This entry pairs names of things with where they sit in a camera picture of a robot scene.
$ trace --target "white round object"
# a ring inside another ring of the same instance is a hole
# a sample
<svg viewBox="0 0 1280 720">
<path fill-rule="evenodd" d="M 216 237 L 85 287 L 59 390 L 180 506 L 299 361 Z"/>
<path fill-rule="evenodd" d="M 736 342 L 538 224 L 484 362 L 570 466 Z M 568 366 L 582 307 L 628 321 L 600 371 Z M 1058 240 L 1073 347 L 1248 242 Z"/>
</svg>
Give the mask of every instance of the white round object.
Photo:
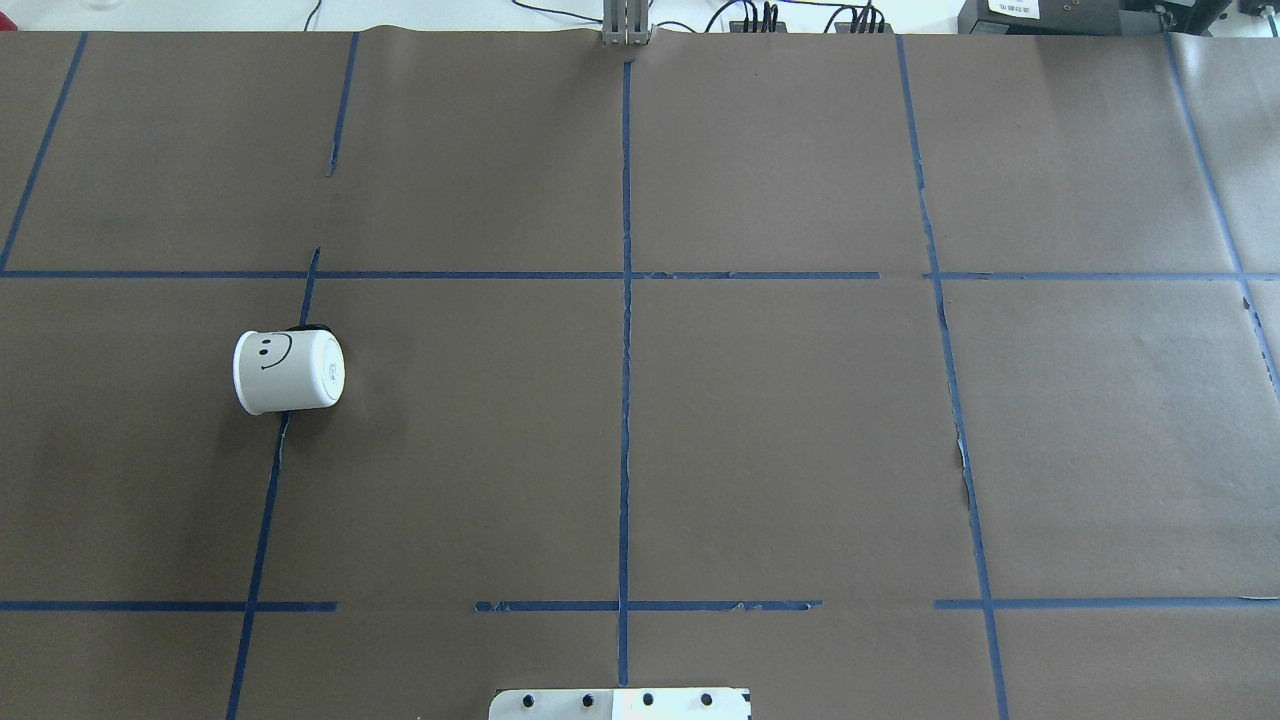
<svg viewBox="0 0 1280 720">
<path fill-rule="evenodd" d="M 329 331 L 250 331 L 236 343 L 232 382 L 250 415 L 329 407 L 342 397 L 347 365 Z"/>
</svg>

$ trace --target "white label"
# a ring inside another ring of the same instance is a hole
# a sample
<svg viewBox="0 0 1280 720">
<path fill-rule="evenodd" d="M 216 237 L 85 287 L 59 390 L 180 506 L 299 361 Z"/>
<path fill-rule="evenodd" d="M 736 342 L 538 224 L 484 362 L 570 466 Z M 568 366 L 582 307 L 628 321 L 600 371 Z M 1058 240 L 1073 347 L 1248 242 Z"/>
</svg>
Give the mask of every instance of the white label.
<svg viewBox="0 0 1280 720">
<path fill-rule="evenodd" d="M 987 8 L 1001 15 L 1039 19 L 1039 0 L 987 0 Z"/>
</svg>

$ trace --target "smiley face drawing on mug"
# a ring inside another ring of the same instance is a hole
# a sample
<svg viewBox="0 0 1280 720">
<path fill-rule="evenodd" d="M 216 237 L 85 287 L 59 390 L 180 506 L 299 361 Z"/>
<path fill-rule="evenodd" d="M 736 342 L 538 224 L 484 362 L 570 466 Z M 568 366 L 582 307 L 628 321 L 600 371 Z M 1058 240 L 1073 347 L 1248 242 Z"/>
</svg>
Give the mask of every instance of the smiley face drawing on mug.
<svg viewBox="0 0 1280 720">
<path fill-rule="evenodd" d="M 292 350 L 293 336 L 287 333 L 271 333 L 271 337 L 264 337 L 257 348 L 257 354 L 260 355 L 259 361 L 266 363 L 266 365 L 261 365 L 261 369 L 266 370 L 284 363 L 284 359 L 289 356 Z"/>
</svg>

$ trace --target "white bracket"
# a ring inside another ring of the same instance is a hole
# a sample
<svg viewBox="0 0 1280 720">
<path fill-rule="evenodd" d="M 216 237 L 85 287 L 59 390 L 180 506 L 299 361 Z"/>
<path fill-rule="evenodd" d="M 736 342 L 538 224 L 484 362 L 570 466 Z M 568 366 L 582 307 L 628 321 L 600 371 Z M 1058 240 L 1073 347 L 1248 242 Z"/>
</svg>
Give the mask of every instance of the white bracket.
<svg viewBox="0 0 1280 720">
<path fill-rule="evenodd" d="M 649 0 L 604 0 L 605 45 L 648 45 L 653 28 L 649 27 Z"/>
<path fill-rule="evenodd" d="M 503 691 L 489 720 L 750 720 L 751 691 L 626 688 Z"/>
</svg>

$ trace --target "white background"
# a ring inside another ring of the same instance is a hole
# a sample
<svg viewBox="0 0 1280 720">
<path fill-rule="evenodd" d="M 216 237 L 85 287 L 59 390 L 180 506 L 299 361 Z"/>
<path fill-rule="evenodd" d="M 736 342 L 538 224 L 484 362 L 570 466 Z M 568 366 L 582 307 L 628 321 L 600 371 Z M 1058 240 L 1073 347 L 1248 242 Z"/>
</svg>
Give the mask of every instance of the white background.
<svg viewBox="0 0 1280 720">
<path fill-rule="evenodd" d="M 600 0 L 526 0 L 532 5 L 600 17 Z M 763 0 L 756 0 L 760 5 Z M 719 1 L 654 0 L 650 20 L 681 20 L 699 31 Z M 81 0 L 0 0 L 0 12 L 22 29 L 120 31 L 287 31 L 302 29 L 315 0 L 123 0 L 110 10 L 91 10 Z M 897 32 L 955 32 L 963 0 L 876 0 Z M 1235 1 L 1217 36 L 1271 36 L 1263 19 L 1240 15 Z M 741 18 L 741 9 L 723 19 Z M 831 8 L 783 5 L 780 19 L 791 32 L 820 32 Z M 390 24 L 413 29 L 559 29 L 589 27 L 571 18 L 543 15 L 508 0 L 324 0 L 314 29 L 353 31 Z"/>
</svg>

